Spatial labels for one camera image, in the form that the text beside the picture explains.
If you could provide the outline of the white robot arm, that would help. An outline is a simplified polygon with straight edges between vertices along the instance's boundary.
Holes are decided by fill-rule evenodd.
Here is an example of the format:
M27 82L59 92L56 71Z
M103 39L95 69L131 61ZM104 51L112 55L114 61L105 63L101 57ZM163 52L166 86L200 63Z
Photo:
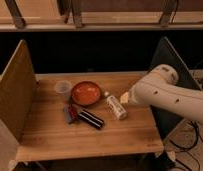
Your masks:
M203 91L176 85L178 72L160 64L120 97L122 104L152 105L203 125Z

